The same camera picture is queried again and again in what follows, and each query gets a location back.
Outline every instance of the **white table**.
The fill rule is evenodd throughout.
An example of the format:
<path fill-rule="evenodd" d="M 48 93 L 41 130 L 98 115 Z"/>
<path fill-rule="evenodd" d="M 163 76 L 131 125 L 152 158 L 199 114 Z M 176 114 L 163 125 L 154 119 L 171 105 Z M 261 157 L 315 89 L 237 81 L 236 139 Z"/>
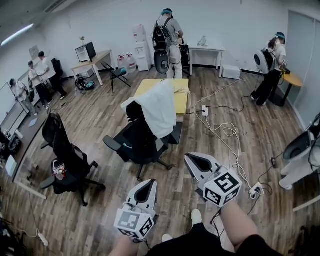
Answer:
<path fill-rule="evenodd" d="M 219 77 L 222 76 L 222 65 L 223 65 L 223 54 L 225 52 L 226 49 L 222 48 L 222 47 L 212 47 L 210 45 L 208 46 L 197 46 L 197 45 L 189 45 L 189 53 L 190 53 L 190 76 L 192 76 L 192 64 L 193 64 L 193 52 L 195 51 L 203 51 L 203 52 L 216 52 L 218 53 L 218 56 L 216 58 L 216 62 L 215 62 L 215 69 L 218 69 L 218 59 L 220 57 L 220 73 L 219 73 Z"/>
<path fill-rule="evenodd" d="M 81 68 L 84 68 L 84 67 L 92 67 L 93 68 L 93 73 L 96 74 L 96 77 L 98 78 L 100 85 L 103 86 L 104 83 L 102 82 L 102 79 L 101 79 L 101 77 L 99 75 L 99 70 L 97 68 L 97 63 L 102 62 L 109 55 L 110 55 L 111 63 L 108 63 L 108 64 L 110 66 L 112 66 L 112 64 L 113 64 L 112 63 L 113 62 L 112 51 L 111 50 L 105 50 L 105 51 L 98 52 L 96 54 L 96 56 L 92 59 L 92 62 L 90 62 L 90 61 L 80 62 L 77 66 L 71 68 L 71 70 L 73 71 L 73 76 L 74 76 L 75 80 L 78 79 L 75 70 L 81 69 Z"/>

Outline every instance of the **folding chair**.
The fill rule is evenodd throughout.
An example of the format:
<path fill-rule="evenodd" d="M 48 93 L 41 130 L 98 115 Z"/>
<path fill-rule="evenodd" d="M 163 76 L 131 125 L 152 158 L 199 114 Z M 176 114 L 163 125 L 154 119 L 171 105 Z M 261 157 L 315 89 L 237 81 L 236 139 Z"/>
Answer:
<path fill-rule="evenodd" d="M 111 79 L 111 86 L 112 86 L 112 93 L 114 94 L 114 79 L 118 78 L 120 81 L 125 83 L 127 86 L 131 88 L 131 86 L 126 82 L 128 79 L 124 77 L 124 75 L 127 73 L 127 71 L 122 71 L 122 69 L 114 69 L 112 66 L 110 66 L 108 63 L 102 61 L 101 65 L 110 72 L 110 79 Z"/>

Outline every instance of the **ceiling light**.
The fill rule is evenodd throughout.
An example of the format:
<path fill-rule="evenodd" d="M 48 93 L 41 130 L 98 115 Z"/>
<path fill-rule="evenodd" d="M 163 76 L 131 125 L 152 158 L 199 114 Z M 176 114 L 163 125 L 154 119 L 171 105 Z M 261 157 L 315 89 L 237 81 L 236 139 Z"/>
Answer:
<path fill-rule="evenodd" d="M 8 43 L 9 41 L 11 41 L 12 39 L 18 37 L 19 35 L 21 35 L 22 33 L 28 31 L 29 29 L 31 29 L 33 27 L 33 24 L 26 26 L 25 28 L 19 30 L 17 33 L 14 33 L 12 36 L 8 37 L 6 40 L 4 40 L 1 44 L 1 46 L 4 46 L 6 43 Z"/>

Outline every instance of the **yellow table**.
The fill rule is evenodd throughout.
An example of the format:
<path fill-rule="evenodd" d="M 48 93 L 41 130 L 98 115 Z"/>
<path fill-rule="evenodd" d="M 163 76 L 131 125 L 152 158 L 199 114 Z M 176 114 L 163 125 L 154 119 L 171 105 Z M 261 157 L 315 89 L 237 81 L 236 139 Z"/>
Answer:
<path fill-rule="evenodd" d="M 149 91 L 152 87 L 154 87 L 157 83 L 161 82 L 163 79 L 145 79 L 141 82 L 138 90 L 135 93 L 136 96 L 140 96 L 147 91 Z M 181 87 L 188 88 L 189 80 L 188 79 L 170 79 L 173 84 L 180 85 Z M 174 104 L 175 104 L 175 112 L 178 116 L 184 116 L 187 110 L 187 101 L 188 94 L 182 92 L 176 92 L 174 94 Z"/>
<path fill-rule="evenodd" d="M 285 92 L 284 97 L 281 97 L 280 95 L 276 94 L 277 86 L 274 87 L 274 89 L 272 90 L 272 93 L 269 97 L 269 100 L 273 104 L 275 104 L 279 107 L 283 107 L 285 105 L 285 102 L 287 100 L 287 97 L 290 93 L 292 86 L 295 86 L 295 87 L 302 87 L 303 86 L 302 80 L 296 74 L 294 74 L 292 72 L 290 74 L 283 74 L 282 79 L 289 83 L 289 86 Z"/>
<path fill-rule="evenodd" d="M 98 78 L 100 85 L 103 86 L 104 83 L 102 82 L 102 79 L 99 75 L 97 64 L 102 62 L 108 55 L 110 55 L 110 60 L 111 60 L 111 63 L 109 63 L 109 65 L 112 66 L 112 61 L 113 61 L 112 51 L 105 50 L 105 51 L 98 52 L 96 56 L 92 59 L 92 62 L 90 61 L 80 62 L 75 67 L 71 68 L 71 70 L 73 71 L 73 76 L 75 80 L 77 80 L 77 74 L 75 72 L 76 69 L 81 69 L 84 67 L 92 67 L 93 73 L 96 74 L 96 77 Z"/>

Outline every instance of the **wooden floor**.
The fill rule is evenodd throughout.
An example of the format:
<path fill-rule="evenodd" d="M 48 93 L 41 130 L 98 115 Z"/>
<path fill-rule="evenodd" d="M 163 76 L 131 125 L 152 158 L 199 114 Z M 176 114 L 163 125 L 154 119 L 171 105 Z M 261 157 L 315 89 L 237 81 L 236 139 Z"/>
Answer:
<path fill-rule="evenodd" d="M 189 80 L 191 106 L 196 101 L 223 88 L 234 80 L 219 78 L 219 71 L 208 68 L 194 68 L 193 77 Z M 85 193 L 88 207 L 82 207 L 76 193 L 55 195 L 52 188 L 40 191 L 48 196 L 42 200 L 30 195 L 12 183 L 7 175 L 0 172 L 0 185 L 3 188 L 3 214 L 13 222 L 15 227 L 26 230 L 30 235 L 39 231 L 49 242 L 44 247 L 37 238 L 26 238 L 25 244 L 35 250 L 35 255 L 108 255 L 115 239 L 120 234 L 114 229 L 114 220 L 118 208 L 128 191 L 138 184 L 135 164 L 124 163 L 122 159 L 103 143 L 105 135 L 115 136 L 127 124 L 127 117 L 120 104 L 135 94 L 143 79 L 159 78 L 153 68 L 149 72 L 136 72 L 129 77 L 131 88 L 115 82 L 112 94 L 109 74 L 101 74 L 104 86 L 96 85 L 86 95 L 75 94 L 73 79 L 65 82 L 68 96 L 60 101 L 56 95 L 53 109 L 56 109 L 63 120 L 70 141 L 88 154 L 89 161 L 99 164 L 92 169 L 89 178 L 106 186 L 106 191 L 98 193 L 90 186 Z M 243 74 L 246 81 L 239 81 L 218 94 L 203 101 L 203 105 L 230 106 L 240 109 L 241 97 L 250 95 L 254 89 L 257 76 Z M 279 155 L 301 129 L 291 107 L 277 107 L 270 102 L 264 107 L 253 104 L 250 98 L 244 98 L 245 108 L 235 112 L 227 108 L 211 108 L 209 123 L 218 127 L 221 123 L 231 122 L 239 131 L 240 158 L 249 181 L 253 186 L 258 177 L 270 167 L 270 158 Z M 68 102 L 61 108 L 62 102 Z M 222 131 L 217 133 L 230 145 L 238 149 L 235 137 L 228 138 Z M 40 170 L 33 175 L 35 187 L 49 177 L 50 162 L 55 157 L 52 149 L 40 150 L 43 142 L 41 133 L 37 135 L 28 150 L 28 157 L 39 165 Z M 188 152 L 201 152 L 214 156 L 222 165 L 232 167 L 235 157 L 228 148 L 197 119 L 195 114 L 183 118 L 183 130 L 179 145 L 171 145 L 162 155 L 162 159 L 175 167 L 167 171 L 159 164 L 149 164 L 143 171 L 144 180 L 154 178 L 158 181 L 159 219 L 148 237 L 154 246 L 161 242 L 161 237 L 169 233 L 173 237 L 186 234 L 191 229 L 191 211 L 198 208 L 203 216 L 207 229 L 214 232 L 210 225 L 217 208 L 205 204 L 195 193 L 196 184 L 189 175 L 183 156 Z M 280 169 L 284 166 L 281 157 L 277 160 L 278 169 L 272 169 L 262 178 L 273 188 L 273 194 L 262 196 L 250 216 L 257 224 L 261 236 L 274 249 L 287 254 L 302 225 L 320 224 L 320 203 L 316 203 L 296 213 L 292 213 L 294 191 L 286 191 L 278 186 L 281 178 Z M 254 201 L 249 198 L 248 187 L 244 184 L 237 201 L 245 212 L 249 212 Z M 32 208 L 36 218 L 33 220 Z M 222 237 L 223 246 L 229 248 L 226 232 Z M 148 251 L 145 244 L 140 246 L 140 255 Z"/>

